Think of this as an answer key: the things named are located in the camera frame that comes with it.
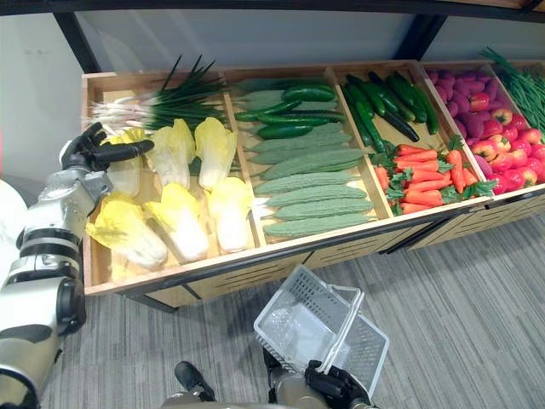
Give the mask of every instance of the metal shelf frame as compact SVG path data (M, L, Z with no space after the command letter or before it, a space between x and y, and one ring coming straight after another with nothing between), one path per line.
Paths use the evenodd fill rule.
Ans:
M439 14L543 23L545 14L533 11L541 2L529 0L521 9L510 9L439 0L2 0L0 15L122 9L270 9Z
M394 59L420 60L428 47L440 32L448 16L478 17L496 20L515 20L535 23L545 23L545 13L536 12L543 0L529 0L520 9L508 9L502 7L486 6L475 3L457 3L450 1L434 0L0 0L0 16L14 14L38 14L52 13L62 30L66 41L77 58L83 72L100 72L100 65L95 58L89 43L83 34L83 30L77 21L76 12L90 10L124 10L124 9L270 9L270 10L322 10L322 11L353 11L366 13L397 13L413 14L414 20L404 36L404 40ZM527 199L516 197L513 200ZM395 246L386 249L384 253L391 253L403 249L407 245L415 243L432 231L448 222L452 217L459 216L461 212L455 211L447 214L430 216L426 219L418 219L404 223L404 226L395 225L387 230L395 230L403 227L411 227L426 222L431 224L422 231L401 241ZM172 286L181 285L191 290L187 283L198 279L224 274L237 268L248 267L262 262L268 262L284 256L290 256L305 251L313 251L338 245L355 239L362 239L366 235L376 234L375 231L352 233L341 237L325 240L320 243L299 246L287 251L275 252L263 256L251 257L235 264L203 268L180 277L174 277L164 282L154 282L139 286L131 290L120 291L118 294L130 298L136 302L144 303L152 308L172 313L176 308L163 304L146 294Z

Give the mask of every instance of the basket handle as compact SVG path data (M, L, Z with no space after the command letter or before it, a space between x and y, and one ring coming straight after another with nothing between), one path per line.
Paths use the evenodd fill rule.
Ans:
M337 353L342 347L342 344L344 343L345 339L347 339L348 332L350 331L350 328L352 327L352 324L354 320L356 319L356 315L358 315L359 307L361 306L362 301L364 300L365 293L362 292L359 288L355 287L344 287L341 285L327 285L328 290L333 291L353 291L355 292L354 298L350 304L350 309L348 310L348 315L344 319L341 325L341 329L339 330L339 333L337 334L335 343L330 349L330 352L327 354L327 357L325 358L324 362L322 362L322 365L320 368L317 369L318 372L328 373L333 366L333 360L335 359Z

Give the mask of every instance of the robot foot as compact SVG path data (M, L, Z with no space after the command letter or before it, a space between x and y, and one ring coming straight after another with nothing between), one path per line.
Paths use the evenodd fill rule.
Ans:
M198 393L203 402L215 402L214 390L206 383L203 375L191 363L183 360L174 369L174 374L181 386L190 393Z

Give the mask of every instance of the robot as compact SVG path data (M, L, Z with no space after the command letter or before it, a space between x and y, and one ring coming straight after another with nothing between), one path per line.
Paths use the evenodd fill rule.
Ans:
M0 289L0 409L38 409L49 374L60 356L62 339L77 332L87 318L83 294L81 240L87 217L112 184L111 162L135 158L153 148L151 141L101 144L106 133L91 125L65 145L62 170L51 175L17 246L20 258L11 265ZM363 409L367 393L345 371L288 373L265 354L271 391L279 405L215 402L212 388L192 364L181 362L175 375L185 392L171 396L165 409Z

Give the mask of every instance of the gray carpet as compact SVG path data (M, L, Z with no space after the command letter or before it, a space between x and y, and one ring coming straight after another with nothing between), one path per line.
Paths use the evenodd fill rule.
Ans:
M545 216L412 252L315 272L366 291L363 312L390 337L382 408L545 407ZM90 298L44 396L47 409L153 409L177 391L179 360L223 400L267 399L253 321L271 283L168 315Z

